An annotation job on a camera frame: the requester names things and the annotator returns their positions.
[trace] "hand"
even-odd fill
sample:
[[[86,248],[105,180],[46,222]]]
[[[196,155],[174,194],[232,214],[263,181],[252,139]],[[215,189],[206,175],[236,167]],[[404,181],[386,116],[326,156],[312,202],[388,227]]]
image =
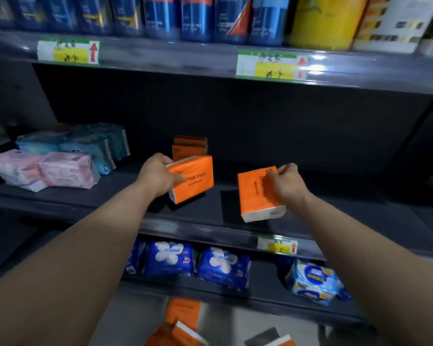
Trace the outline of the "hand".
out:
[[[279,174],[268,171],[268,176],[274,184],[274,191],[290,210],[302,218],[305,202],[312,194],[298,173],[298,166],[290,163],[278,168],[277,171]]]
[[[156,198],[164,195],[174,185],[184,182],[183,175],[171,173],[165,165],[173,163],[169,157],[156,153],[141,168],[136,183],[144,186]]]

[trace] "yellow label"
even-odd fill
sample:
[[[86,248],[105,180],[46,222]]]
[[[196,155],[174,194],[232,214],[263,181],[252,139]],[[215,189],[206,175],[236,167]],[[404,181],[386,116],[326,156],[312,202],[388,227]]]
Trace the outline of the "yellow label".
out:
[[[282,62],[256,62],[255,76],[293,80],[296,64]]]

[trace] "right hand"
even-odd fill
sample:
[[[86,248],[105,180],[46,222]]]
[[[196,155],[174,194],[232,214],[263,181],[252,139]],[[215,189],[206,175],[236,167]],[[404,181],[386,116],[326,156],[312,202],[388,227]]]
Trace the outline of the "right hand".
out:
[[[303,217],[305,202],[312,194],[298,173],[298,166],[290,163],[278,168],[277,171],[279,174],[268,171],[268,176],[274,184],[274,191],[291,211]]]

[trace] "yellow container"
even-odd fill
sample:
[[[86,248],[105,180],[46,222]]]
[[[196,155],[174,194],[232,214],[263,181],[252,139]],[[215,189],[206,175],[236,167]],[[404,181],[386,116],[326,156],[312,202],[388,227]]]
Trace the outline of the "yellow container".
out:
[[[367,0],[298,0],[290,45],[348,50]]]

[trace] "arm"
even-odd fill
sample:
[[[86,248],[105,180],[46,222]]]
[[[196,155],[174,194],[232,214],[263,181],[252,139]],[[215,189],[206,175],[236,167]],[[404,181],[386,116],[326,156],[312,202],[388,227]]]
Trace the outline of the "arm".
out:
[[[377,329],[396,344],[433,345],[433,265],[315,197],[295,164],[270,177]]]
[[[150,202],[182,182],[156,154],[138,180],[0,279],[0,345],[87,345]]]

